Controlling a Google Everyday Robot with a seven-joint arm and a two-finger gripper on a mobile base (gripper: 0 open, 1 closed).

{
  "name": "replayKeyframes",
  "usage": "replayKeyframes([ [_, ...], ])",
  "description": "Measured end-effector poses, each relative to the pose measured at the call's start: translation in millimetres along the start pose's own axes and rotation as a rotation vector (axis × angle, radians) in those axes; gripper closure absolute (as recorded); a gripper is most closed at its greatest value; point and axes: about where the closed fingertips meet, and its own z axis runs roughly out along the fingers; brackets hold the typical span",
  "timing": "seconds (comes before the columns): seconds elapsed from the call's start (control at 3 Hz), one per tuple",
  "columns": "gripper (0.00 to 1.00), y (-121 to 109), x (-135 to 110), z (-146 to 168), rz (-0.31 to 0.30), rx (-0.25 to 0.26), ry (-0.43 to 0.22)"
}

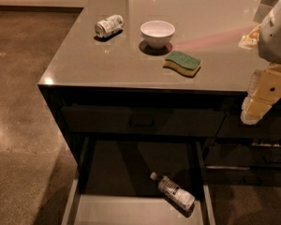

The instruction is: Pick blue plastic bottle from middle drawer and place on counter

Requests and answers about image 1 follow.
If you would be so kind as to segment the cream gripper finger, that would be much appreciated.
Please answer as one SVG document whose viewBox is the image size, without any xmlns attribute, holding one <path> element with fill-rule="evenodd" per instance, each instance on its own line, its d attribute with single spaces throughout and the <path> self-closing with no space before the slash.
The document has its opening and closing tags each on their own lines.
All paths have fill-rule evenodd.
<svg viewBox="0 0 281 225">
<path fill-rule="evenodd" d="M 249 96 L 252 96 L 254 91 L 258 88 L 262 73 L 263 73 L 262 70 L 256 69 L 252 74 L 247 89 L 247 93 Z"/>
<path fill-rule="evenodd" d="M 255 125 L 272 108 L 271 105 L 246 97 L 242 104 L 241 121 L 246 125 Z"/>
</svg>

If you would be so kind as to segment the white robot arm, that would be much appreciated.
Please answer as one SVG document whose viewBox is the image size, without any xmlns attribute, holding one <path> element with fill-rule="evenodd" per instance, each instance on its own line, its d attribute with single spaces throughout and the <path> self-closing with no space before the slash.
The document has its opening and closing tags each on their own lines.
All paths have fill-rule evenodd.
<svg viewBox="0 0 281 225">
<path fill-rule="evenodd" d="M 246 50 L 257 48 L 259 57 L 269 62 L 264 70 L 254 71 L 242 105 L 242 122 L 255 125 L 281 98 L 281 0 L 262 23 L 242 37 L 238 46 Z"/>
</svg>

